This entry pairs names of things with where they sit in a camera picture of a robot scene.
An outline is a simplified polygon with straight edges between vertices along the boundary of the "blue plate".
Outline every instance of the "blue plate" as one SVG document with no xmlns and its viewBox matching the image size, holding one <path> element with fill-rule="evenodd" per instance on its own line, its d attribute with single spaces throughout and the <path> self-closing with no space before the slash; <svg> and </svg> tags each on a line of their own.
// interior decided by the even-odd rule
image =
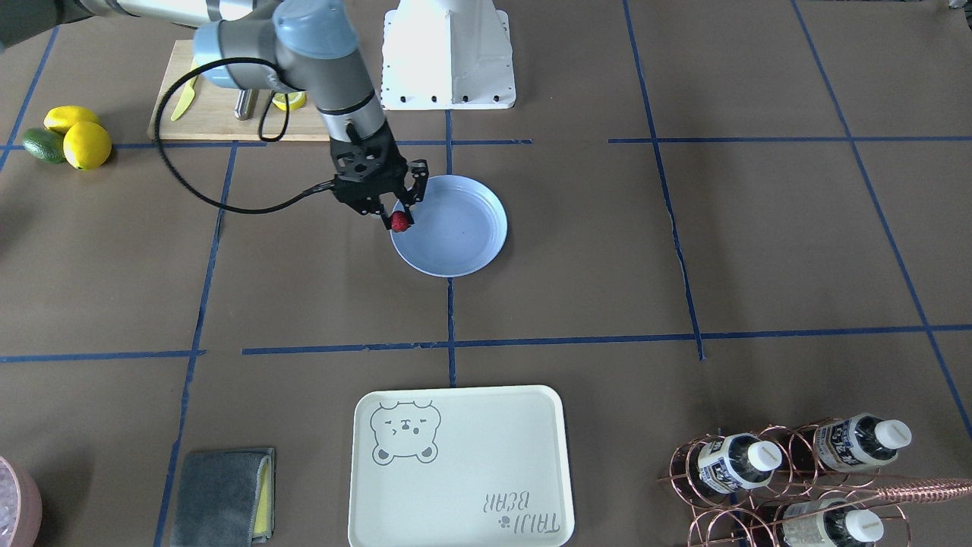
<svg viewBox="0 0 972 547">
<path fill-rule="evenodd" d="M 401 211 L 401 203 L 395 204 Z M 437 277 L 472 274 L 500 254 L 506 211 L 496 194 L 459 175 L 429 178 L 425 198 L 412 207 L 415 224 L 392 232 L 396 251 L 412 268 Z"/>
</svg>

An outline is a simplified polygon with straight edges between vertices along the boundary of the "blue joint cap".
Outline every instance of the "blue joint cap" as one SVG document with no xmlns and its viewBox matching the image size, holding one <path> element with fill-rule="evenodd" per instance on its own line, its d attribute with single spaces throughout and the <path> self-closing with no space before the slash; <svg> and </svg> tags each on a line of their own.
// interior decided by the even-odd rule
<svg viewBox="0 0 972 547">
<path fill-rule="evenodd" d="M 358 48 L 342 0 L 287 0 L 273 11 L 273 29 L 284 46 L 305 57 L 337 59 Z"/>
<path fill-rule="evenodd" d="M 224 58 L 223 48 L 220 46 L 220 23 L 221 21 L 207 22 L 195 30 L 192 37 L 192 56 L 197 65 L 201 66 Z M 229 75 L 229 68 L 225 66 L 207 70 L 202 75 L 221 88 L 240 89 L 233 77 Z"/>
</svg>

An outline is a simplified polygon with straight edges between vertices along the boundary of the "strawberry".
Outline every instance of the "strawberry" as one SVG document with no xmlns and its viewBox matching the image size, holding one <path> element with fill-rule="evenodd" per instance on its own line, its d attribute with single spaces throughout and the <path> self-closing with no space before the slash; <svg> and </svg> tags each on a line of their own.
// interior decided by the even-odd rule
<svg viewBox="0 0 972 547">
<path fill-rule="evenodd" d="M 404 232 L 408 230 L 411 226 L 408 223 L 408 216 L 405 215 L 404 211 L 395 211 L 392 213 L 392 232 Z"/>
</svg>

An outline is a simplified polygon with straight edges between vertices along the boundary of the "white bottle cap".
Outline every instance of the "white bottle cap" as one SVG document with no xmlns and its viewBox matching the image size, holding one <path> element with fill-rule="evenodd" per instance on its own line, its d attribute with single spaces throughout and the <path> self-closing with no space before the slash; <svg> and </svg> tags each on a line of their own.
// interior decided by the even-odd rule
<svg viewBox="0 0 972 547">
<path fill-rule="evenodd" d="M 881 517 L 867 509 L 848 511 L 844 517 L 844 526 L 847 527 L 850 537 L 865 543 L 878 541 L 885 536 L 885 523 L 881 522 Z"/>
<path fill-rule="evenodd" d="M 752 443 L 746 449 L 746 456 L 749 457 L 749 465 L 760 471 L 772 471 L 783 463 L 780 447 L 769 441 Z"/>
<path fill-rule="evenodd" d="M 907 447 L 911 444 L 911 429 L 900 419 L 886 419 L 874 426 L 874 435 L 878 442 L 892 450 Z"/>
</svg>

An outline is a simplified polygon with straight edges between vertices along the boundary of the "bear face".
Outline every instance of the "bear face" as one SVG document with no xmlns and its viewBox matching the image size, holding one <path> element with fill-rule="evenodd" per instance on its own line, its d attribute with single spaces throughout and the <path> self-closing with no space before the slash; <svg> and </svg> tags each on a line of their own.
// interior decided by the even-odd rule
<svg viewBox="0 0 972 547">
<path fill-rule="evenodd" d="M 376 445 L 371 456 L 378 465 L 388 465 L 396 457 L 413 457 L 429 463 L 438 456 L 435 431 L 441 423 L 438 409 L 419 406 L 414 401 L 398 402 L 394 407 L 382 403 L 371 415 L 371 430 Z"/>
</svg>

